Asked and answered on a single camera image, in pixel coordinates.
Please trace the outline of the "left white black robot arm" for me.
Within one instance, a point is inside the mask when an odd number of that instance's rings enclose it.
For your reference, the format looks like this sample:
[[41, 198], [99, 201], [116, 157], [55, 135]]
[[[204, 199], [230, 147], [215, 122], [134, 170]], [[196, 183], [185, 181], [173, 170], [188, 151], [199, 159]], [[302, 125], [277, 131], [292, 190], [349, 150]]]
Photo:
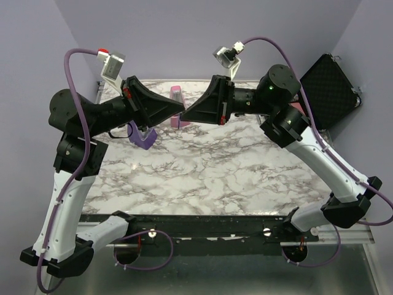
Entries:
[[107, 144], [96, 137], [134, 122], [154, 127], [184, 110], [184, 105], [150, 91], [137, 77], [122, 81], [120, 95], [100, 104], [63, 89], [50, 101], [49, 124], [62, 132], [54, 161], [54, 185], [41, 233], [23, 250], [21, 261], [46, 267], [57, 278], [86, 271], [93, 256], [106, 245], [131, 242], [136, 218], [121, 211], [87, 232], [77, 226], [87, 194], [101, 168]]

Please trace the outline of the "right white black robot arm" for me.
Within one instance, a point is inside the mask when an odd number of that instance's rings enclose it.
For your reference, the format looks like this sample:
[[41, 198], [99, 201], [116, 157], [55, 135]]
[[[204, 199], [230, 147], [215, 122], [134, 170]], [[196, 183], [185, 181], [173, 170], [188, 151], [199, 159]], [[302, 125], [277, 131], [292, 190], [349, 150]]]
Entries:
[[214, 75], [205, 93], [187, 108], [181, 119], [225, 125], [232, 114], [265, 116], [264, 134], [297, 156], [331, 190], [321, 202], [293, 209], [282, 226], [286, 239], [295, 241], [313, 227], [328, 223], [348, 229], [368, 211], [381, 180], [358, 172], [344, 161], [310, 126], [308, 118], [290, 104], [300, 83], [286, 65], [273, 65], [257, 88], [236, 88], [226, 76]]

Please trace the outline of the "purple metronome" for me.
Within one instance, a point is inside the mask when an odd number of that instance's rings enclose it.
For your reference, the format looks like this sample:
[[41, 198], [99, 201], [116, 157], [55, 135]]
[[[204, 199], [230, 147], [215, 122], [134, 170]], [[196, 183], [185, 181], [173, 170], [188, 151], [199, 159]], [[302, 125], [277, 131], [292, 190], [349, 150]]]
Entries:
[[127, 131], [129, 141], [144, 150], [150, 149], [158, 136], [154, 128], [140, 131], [134, 121], [128, 123]]

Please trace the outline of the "red playing card deck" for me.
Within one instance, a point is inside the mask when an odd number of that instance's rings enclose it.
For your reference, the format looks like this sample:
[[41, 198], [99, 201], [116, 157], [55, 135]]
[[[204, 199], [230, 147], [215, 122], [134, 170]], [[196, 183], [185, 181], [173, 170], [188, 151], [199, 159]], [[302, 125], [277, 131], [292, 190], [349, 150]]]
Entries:
[[300, 103], [297, 103], [297, 102], [296, 103], [291, 103], [291, 105], [293, 107], [295, 107], [296, 109], [298, 109], [301, 113], [304, 113], [303, 108], [302, 108]]

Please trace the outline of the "black poker chip case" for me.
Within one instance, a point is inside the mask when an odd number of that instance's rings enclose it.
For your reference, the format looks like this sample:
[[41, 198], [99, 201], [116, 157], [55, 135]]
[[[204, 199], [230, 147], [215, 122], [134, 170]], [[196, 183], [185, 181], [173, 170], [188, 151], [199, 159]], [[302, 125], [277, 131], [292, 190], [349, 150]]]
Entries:
[[319, 132], [332, 128], [362, 104], [359, 92], [329, 53], [321, 55], [300, 82]]

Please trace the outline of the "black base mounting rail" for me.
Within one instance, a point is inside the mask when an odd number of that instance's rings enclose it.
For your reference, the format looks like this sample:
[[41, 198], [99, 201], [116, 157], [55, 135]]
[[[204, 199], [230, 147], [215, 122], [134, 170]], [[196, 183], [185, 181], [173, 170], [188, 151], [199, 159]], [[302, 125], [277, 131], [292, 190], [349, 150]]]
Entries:
[[117, 249], [141, 244], [142, 256], [278, 256], [282, 245], [316, 242], [311, 232], [287, 232], [283, 216], [137, 214], [131, 233], [141, 238], [112, 241]]

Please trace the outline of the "aluminium frame extrusion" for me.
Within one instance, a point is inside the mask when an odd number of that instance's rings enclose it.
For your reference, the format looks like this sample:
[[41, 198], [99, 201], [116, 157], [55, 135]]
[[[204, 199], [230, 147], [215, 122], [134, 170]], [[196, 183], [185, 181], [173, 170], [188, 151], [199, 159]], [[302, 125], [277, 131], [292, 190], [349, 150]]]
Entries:
[[[355, 224], [349, 229], [337, 227], [343, 245], [374, 244], [371, 229], [369, 226]], [[338, 237], [331, 224], [317, 227], [319, 231], [318, 244], [336, 245]]]

